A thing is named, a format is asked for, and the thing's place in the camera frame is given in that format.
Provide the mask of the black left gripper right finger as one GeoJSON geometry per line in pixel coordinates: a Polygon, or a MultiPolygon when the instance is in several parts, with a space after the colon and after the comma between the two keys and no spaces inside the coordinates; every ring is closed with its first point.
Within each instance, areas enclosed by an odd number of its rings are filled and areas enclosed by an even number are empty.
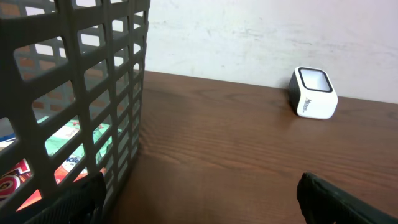
{"type": "Polygon", "coordinates": [[[397,224],[397,218],[309,172],[299,180],[297,200],[305,221],[311,224],[397,224]]]}

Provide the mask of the red orange chocolate bar wrapper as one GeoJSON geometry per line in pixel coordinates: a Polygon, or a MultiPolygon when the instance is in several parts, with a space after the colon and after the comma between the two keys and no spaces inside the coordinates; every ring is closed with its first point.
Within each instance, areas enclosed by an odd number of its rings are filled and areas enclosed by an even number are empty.
{"type": "MultiPolygon", "coordinates": [[[[65,160],[55,171],[54,176],[57,184],[60,184],[66,175],[79,163],[80,157],[73,156],[65,160]]],[[[31,169],[26,159],[18,162],[8,173],[1,177],[1,205],[9,198],[24,182],[32,176],[31,169]]],[[[17,210],[32,205],[42,199],[36,190],[17,210]]]]}

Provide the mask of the yellow snack chips bag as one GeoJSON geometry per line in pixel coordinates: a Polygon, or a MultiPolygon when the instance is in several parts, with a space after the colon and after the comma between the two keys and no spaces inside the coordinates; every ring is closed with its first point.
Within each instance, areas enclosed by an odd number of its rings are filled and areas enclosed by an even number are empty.
{"type": "Polygon", "coordinates": [[[14,133],[5,135],[1,137],[0,149],[3,150],[11,145],[16,140],[16,135],[14,133]]]}

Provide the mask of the mint green wipes pack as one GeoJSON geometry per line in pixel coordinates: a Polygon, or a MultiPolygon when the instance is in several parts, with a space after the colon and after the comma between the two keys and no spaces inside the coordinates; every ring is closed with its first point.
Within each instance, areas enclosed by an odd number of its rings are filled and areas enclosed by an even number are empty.
{"type": "MultiPolygon", "coordinates": [[[[97,143],[100,138],[105,134],[105,132],[110,127],[109,124],[101,123],[94,131],[93,131],[93,142],[97,143]]],[[[45,147],[47,154],[49,156],[53,156],[56,152],[58,152],[69,140],[74,137],[80,131],[80,122],[77,117],[71,119],[66,124],[64,124],[58,131],[52,134],[45,142],[45,147]]],[[[99,152],[96,154],[96,162],[99,161],[105,156],[105,154],[109,151],[113,143],[112,137],[110,136],[106,142],[103,144],[99,152]]]]}

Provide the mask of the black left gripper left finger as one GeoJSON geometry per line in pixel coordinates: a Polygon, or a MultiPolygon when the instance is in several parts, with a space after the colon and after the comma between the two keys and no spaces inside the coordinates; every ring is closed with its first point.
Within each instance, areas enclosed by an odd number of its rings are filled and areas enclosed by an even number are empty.
{"type": "Polygon", "coordinates": [[[104,175],[90,174],[61,192],[2,217],[1,224],[101,223],[106,194],[104,175]]]}

